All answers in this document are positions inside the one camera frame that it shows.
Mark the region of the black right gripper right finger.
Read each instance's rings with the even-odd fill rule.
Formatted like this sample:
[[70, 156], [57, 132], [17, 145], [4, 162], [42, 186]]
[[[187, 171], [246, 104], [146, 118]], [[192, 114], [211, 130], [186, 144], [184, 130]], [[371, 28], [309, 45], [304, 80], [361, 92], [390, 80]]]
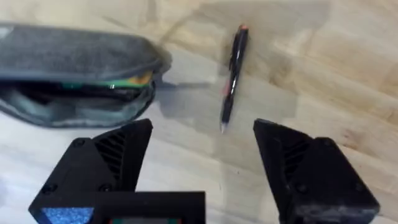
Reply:
[[259, 118], [253, 131], [280, 223], [371, 223], [380, 212], [334, 140]]

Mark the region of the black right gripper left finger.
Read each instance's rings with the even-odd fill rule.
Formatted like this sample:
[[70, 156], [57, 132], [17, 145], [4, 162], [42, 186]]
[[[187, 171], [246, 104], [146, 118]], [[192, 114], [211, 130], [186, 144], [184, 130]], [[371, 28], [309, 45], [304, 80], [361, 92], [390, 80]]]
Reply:
[[33, 199], [37, 223], [91, 223], [88, 195], [135, 191], [152, 133], [149, 119], [133, 121], [93, 138], [76, 138]]

